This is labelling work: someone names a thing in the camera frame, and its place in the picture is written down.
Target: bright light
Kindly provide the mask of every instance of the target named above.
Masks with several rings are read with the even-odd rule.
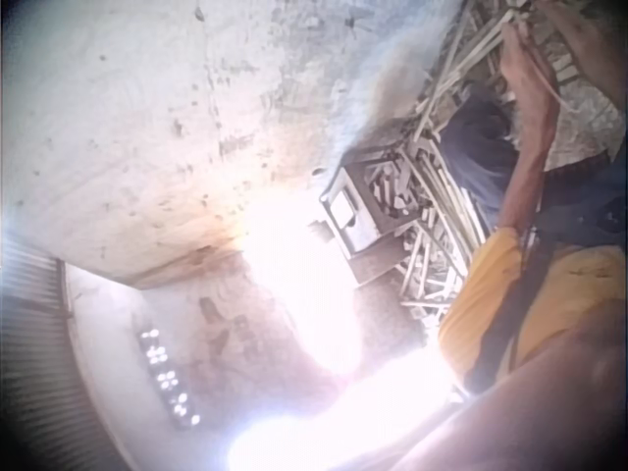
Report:
[[[362,354],[354,281],[334,242],[291,222],[289,208],[263,213],[244,257],[258,283],[286,306],[303,349],[328,370],[349,374]]]
[[[435,348],[413,351],[351,386],[314,419],[256,425],[232,447],[230,469],[324,471],[340,466],[412,432],[445,404],[451,384],[449,369]]]

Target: dark strap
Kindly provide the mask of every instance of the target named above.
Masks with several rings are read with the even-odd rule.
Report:
[[[521,278],[506,293],[496,316],[482,336],[478,359],[465,375],[464,387],[470,393],[483,393],[495,384],[508,344],[517,337],[548,273],[554,246],[553,238],[540,237]]]

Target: yellow shirt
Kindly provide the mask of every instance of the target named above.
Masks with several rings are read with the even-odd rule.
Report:
[[[514,229],[499,229],[474,256],[469,276],[439,332],[443,356],[462,384],[480,353],[482,335],[510,285],[521,274],[522,253]],[[596,305],[626,298],[626,262],[615,246],[556,251],[546,279],[523,322],[515,366],[544,340],[573,327]],[[497,380],[507,374],[510,346]]]

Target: corrugated metal sheet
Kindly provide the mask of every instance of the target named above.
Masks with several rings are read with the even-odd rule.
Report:
[[[2,256],[3,421],[42,469],[128,470],[79,375],[63,265],[8,237]]]

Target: man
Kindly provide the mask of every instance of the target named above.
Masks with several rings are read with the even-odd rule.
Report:
[[[625,110],[623,52],[563,5],[536,4],[564,36],[582,74]],[[520,240],[535,223],[559,103],[550,91],[555,74],[528,29],[508,25],[502,33],[501,69],[523,120],[521,150],[497,213],[497,229],[475,254],[440,332],[443,354],[460,385],[486,393],[416,446],[394,471],[614,469],[608,466],[617,458],[625,466],[625,255],[622,231],[605,227],[594,214],[608,210],[625,224],[625,143],[610,167],[546,209],[567,230],[537,219],[536,226],[545,227],[540,239],[549,247],[547,257],[544,263],[535,255],[540,249],[533,248],[522,267]],[[503,116],[487,113],[485,118],[499,123]],[[455,120],[460,116],[452,121],[461,130]],[[497,141],[502,135],[496,131],[484,137]],[[623,192],[613,186],[619,179]],[[593,204],[578,200],[583,195]],[[545,265],[539,277],[526,275],[534,272],[534,264]],[[530,283],[522,284],[523,279]],[[534,295],[526,299],[530,291]],[[517,292],[524,295],[513,297]],[[513,324],[519,313],[511,313],[522,303],[520,322]]]

